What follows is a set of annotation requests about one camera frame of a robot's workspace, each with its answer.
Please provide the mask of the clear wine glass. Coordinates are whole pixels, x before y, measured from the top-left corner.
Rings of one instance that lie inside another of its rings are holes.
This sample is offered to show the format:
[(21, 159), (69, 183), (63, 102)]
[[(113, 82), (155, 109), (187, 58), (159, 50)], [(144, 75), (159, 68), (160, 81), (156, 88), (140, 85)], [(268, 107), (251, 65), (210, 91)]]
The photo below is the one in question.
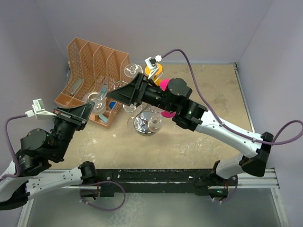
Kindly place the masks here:
[(148, 119), (148, 128), (151, 132), (158, 132), (163, 126), (162, 110), (154, 106), (149, 106), (149, 110), (151, 116)]
[(124, 68), (124, 74), (129, 78), (135, 78), (138, 73), (142, 73), (142, 72), (143, 72), (142, 67), (135, 63), (130, 63), (126, 65)]

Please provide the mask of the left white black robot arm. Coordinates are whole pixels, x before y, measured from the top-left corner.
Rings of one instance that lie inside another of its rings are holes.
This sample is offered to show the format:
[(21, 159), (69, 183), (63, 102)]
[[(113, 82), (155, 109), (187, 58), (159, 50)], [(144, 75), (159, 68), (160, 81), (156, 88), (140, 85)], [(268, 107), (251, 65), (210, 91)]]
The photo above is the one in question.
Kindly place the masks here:
[(13, 210), (24, 206), (36, 196), (71, 185), (93, 185), (97, 181), (94, 163), (86, 161), (78, 167), (55, 176), (43, 177), (43, 171), (51, 167), (50, 162), (64, 161), (64, 155), (76, 131), (85, 128), (92, 113), (94, 102), (71, 108), (46, 110), (41, 99), (33, 100), (31, 110), (16, 118), (36, 117), (53, 120), (50, 132), (36, 128), (20, 140), (20, 150), (14, 152), (7, 140), (12, 161), (0, 176), (0, 209)]

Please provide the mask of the orange plastic goblet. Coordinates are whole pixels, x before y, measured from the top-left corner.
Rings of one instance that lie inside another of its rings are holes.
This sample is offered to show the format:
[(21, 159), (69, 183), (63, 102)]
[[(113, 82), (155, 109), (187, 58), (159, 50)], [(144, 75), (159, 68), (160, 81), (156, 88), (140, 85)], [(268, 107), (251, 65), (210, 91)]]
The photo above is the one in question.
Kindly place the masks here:
[[(160, 83), (162, 82), (162, 79), (160, 79), (160, 77), (163, 75), (163, 67), (162, 67), (162, 65), (161, 64), (157, 64), (158, 65), (158, 67), (159, 67), (159, 70), (156, 72), (156, 74), (154, 75), (154, 77), (153, 77), (153, 82), (157, 85), (157, 86), (159, 86), (160, 85)], [(148, 76), (149, 75), (149, 73), (150, 73), (150, 69), (146, 66), (145, 67), (145, 69), (144, 69), (144, 72), (145, 72), (145, 74)]]

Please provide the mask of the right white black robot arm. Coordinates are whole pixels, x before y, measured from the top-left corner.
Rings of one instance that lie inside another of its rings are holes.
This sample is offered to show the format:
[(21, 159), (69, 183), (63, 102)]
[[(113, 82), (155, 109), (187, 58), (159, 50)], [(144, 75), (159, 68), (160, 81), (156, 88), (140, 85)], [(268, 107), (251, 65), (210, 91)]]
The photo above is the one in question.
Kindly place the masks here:
[(172, 120), (180, 128), (206, 134), (238, 150), (240, 155), (215, 162), (210, 173), (214, 184), (221, 185), (241, 173), (263, 177), (271, 150), (268, 143), (273, 135), (252, 133), (227, 121), (219, 122), (209, 109), (189, 98), (191, 93), (183, 79), (171, 79), (162, 90), (138, 73), (129, 84), (109, 91), (106, 96), (127, 106), (146, 103), (174, 112)]

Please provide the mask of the pink plastic goblet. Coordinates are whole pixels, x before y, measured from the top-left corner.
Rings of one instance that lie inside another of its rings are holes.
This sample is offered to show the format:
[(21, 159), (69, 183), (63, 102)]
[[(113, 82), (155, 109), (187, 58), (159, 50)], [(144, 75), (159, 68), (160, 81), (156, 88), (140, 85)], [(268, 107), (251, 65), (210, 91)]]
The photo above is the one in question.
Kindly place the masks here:
[[(160, 87), (161, 87), (161, 89), (162, 89), (163, 91), (167, 88), (167, 85), (168, 85), (169, 81), (170, 81), (170, 79), (164, 79), (164, 80), (161, 81)], [(170, 113), (170, 112), (168, 112), (168, 111), (162, 111), (162, 112), (161, 112), (161, 115), (162, 115), (164, 118), (173, 118), (173, 117), (176, 115), (176, 113), (175, 113), (175, 112)]]

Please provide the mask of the clear glass front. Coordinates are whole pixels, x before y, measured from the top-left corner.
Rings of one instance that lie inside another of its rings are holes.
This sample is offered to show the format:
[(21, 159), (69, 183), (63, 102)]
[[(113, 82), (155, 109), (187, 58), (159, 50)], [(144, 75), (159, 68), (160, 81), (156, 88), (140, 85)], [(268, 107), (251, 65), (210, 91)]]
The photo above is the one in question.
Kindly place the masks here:
[(142, 110), (142, 105), (135, 106), (135, 105), (123, 105), (124, 111), (129, 114), (129, 118), (127, 120), (127, 128), (129, 130), (134, 130), (134, 120), (136, 119), (137, 114)]

